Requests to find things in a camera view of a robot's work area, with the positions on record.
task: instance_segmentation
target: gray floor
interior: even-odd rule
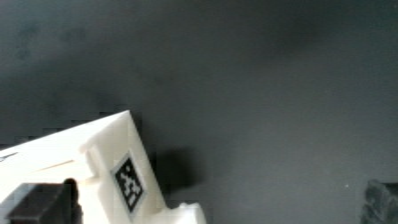
[[[132,109],[210,224],[360,223],[398,182],[398,1],[4,0],[0,103],[4,147]]]

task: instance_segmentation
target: white plastic part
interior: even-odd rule
[[[22,183],[75,178],[86,224],[207,224],[200,204],[166,206],[129,111],[0,151],[8,155],[0,202]]]

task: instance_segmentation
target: black printed label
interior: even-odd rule
[[[138,202],[145,193],[141,180],[138,177],[132,158],[125,159],[120,169],[115,173],[122,195],[129,206],[130,213],[134,212]]]

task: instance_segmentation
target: black object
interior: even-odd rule
[[[398,223],[398,184],[369,182],[361,224]]]
[[[63,184],[22,184],[0,205],[0,224],[81,224],[74,179]]]

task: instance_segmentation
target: barcode label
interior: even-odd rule
[[[138,172],[134,168],[134,162],[130,156],[122,161],[120,168],[115,172],[118,187],[122,190],[123,199],[127,202],[127,207],[130,214],[134,213],[134,209],[138,206],[138,202],[141,200],[141,196],[145,193],[141,180],[138,177]]]

